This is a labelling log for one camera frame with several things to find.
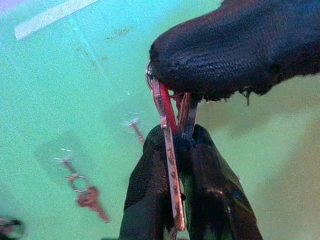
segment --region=gloved hand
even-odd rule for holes
[[[173,226],[165,139],[158,125],[130,176],[119,240],[162,240]]]
[[[160,35],[152,75],[207,100],[267,93],[296,75],[320,72],[319,0],[224,0]]]
[[[239,179],[208,131],[195,125],[192,138],[175,145],[190,239],[262,240]]]

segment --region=worn key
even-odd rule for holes
[[[88,207],[91,208],[93,211],[98,213],[99,217],[105,222],[110,223],[110,219],[99,204],[98,197],[99,197],[99,190],[95,186],[90,186],[87,188],[87,191],[80,194],[76,199],[77,204],[84,208]]]

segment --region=key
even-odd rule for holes
[[[90,186],[86,192],[78,196],[76,202],[82,208],[91,208],[105,223],[110,223],[109,217],[98,201],[99,194],[100,192],[96,186]]]

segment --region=green surface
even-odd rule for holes
[[[0,17],[0,211],[26,223],[24,240],[99,240],[119,234],[129,176],[160,123],[144,80],[148,50],[169,27],[220,1],[99,0],[17,40],[14,27],[62,3],[30,0]],[[265,240],[320,237],[320,81],[297,77],[250,106],[236,94],[201,104],[197,122],[242,179]],[[53,157],[100,191],[104,224],[77,207]]]

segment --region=gloved fingers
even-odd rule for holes
[[[158,125],[146,137],[130,176],[119,240],[161,240],[173,225],[165,141]]]
[[[320,72],[319,23],[319,0],[224,0],[154,41],[152,74],[207,100],[265,94],[283,80]]]
[[[184,164],[179,171],[190,239],[223,239],[230,235],[233,240],[262,240],[245,192],[208,131],[196,125],[193,142],[182,152],[179,166],[181,161]]]

